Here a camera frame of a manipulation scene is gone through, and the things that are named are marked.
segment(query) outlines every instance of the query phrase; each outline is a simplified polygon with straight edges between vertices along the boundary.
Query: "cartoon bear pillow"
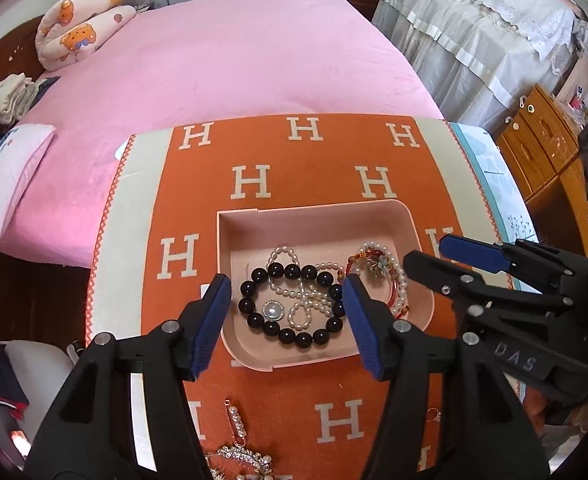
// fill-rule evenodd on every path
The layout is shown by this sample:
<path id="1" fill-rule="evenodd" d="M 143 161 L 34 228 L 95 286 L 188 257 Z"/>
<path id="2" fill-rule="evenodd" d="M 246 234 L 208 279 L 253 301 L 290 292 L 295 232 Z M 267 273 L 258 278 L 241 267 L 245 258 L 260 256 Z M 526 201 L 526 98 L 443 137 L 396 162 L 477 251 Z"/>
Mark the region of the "cartoon bear pillow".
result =
<path id="1" fill-rule="evenodd" d="M 122 0 L 61 0 L 42 18 L 34 44 L 45 70 L 57 70 L 93 54 L 136 15 Z"/>

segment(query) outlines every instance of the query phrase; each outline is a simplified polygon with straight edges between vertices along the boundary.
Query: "blue gripper pad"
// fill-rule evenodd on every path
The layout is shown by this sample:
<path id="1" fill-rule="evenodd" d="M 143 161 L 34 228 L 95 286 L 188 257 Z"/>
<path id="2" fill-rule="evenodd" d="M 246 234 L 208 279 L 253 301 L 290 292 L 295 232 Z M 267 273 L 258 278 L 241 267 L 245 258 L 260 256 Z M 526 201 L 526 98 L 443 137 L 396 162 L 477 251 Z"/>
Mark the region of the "blue gripper pad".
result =
<path id="1" fill-rule="evenodd" d="M 459 263 L 497 273 L 508 272 L 510 261 L 503 256 L 499 246 L 477 242 L 456 235 L 445 235 L 440 239 L 440 254 Z"/>
<path id="2" fill-rule="evenodd" d="M 210 365 L 210 358 L 231 301 L 232 283 L 226 275 L 217 274 L 202 299 L 195 302 L 196 305 L 188 306 L 181 314 L 181 325 L 191 327 L 196 324 L 190 364 L 194 380 Z"/>
<path id="3" fill-rule="evenodd" d="M 360 278 L 343 281 L 343 306 L 365 369 L 377 381 L 387 381 L 396 371 L 400 351 L 391 341 L 389 327 L 394 317 L 382 301 L 372 300 Z"/>

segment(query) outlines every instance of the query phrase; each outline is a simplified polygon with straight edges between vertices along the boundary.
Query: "light blue cloth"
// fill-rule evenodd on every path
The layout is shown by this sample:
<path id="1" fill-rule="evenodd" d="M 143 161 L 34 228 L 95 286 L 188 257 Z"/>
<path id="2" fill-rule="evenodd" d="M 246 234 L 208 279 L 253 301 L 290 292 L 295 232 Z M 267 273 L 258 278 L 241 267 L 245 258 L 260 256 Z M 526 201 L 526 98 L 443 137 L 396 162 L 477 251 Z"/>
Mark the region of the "light blue cloth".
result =
<path id="1" fill-rule="evenodd" d="M 450 125 L 485 192 L 501 240 L 514 243 L 516 238 L 522 238 L 538 242 L 525 200 L 490 134 L 477 126 L 458 123 Z M 514 280 L 514 288 L 538 292 L 519 280 Z M 525 389 L 525 384 L 520 381 L 520 402 L 525 398 Z"/>

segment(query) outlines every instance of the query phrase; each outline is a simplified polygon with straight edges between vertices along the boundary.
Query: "wooden cabinet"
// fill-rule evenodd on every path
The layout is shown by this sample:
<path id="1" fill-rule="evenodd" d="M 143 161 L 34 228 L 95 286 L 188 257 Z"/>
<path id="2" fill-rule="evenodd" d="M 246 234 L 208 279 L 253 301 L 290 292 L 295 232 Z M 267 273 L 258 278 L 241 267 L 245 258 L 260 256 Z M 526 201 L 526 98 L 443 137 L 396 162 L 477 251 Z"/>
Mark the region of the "wooden cabinet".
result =
<path id="1" fill-rule="evenodd" d="M 588 256 L 588 201 L 578 140 L 538 85 L 497 145 L 541 241 Z"/>

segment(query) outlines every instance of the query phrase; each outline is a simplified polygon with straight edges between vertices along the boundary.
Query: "wooden drawer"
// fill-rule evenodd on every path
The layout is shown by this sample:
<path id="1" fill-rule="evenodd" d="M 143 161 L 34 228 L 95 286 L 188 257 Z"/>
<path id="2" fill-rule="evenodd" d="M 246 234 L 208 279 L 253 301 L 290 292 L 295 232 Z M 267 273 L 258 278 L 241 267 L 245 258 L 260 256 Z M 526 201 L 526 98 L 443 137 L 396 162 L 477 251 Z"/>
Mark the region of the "wooden drawer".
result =
<path id="1" fill-rule="evenodd" d="M 538 142 L 548 154 L 556 171 L 560 171 L 576 154 L 578 145 L 565 122 L 558 116 L 548 98 L 536 86 L 519 111 Z"/>
<path id="2" fill-rule="evenodd" d="M 501 138 L 512 150 L 532 192 L 537 192 L 556 174 L 543 148 L 522 117 L 517 115 Z"/>
<path id="3" fill-rule="evenodd" d="M 516 157 L 514 157 L 514 152 L 507 142 L 505 142 L 503 136 L 498 138 L 496 145 L 498 146 L 501 155 L 503 155 L 503 159 L 507 164 L 507 167 L 510 169 L 510 173 L 514 177 L 514 181 L 519 188 L 520 194 L 523 196 L 523 200 L 527 200 L 532 195 L 532 188 L 530 187 L 530 183 L 528 182 L 525 173 L 523 173 L 522 168 L 516 160 Z"/>
<path id="4" fill-rule="evenodd" d="M 588 257 L 588 201 L 585 194 L 585 178 L 581 159 L 577 158 L 570 164 L 559 175 L 559 178 L 572 208 L 574 219 L 581 235 L 581 242 L 583 242 L 585 256 Z"/>

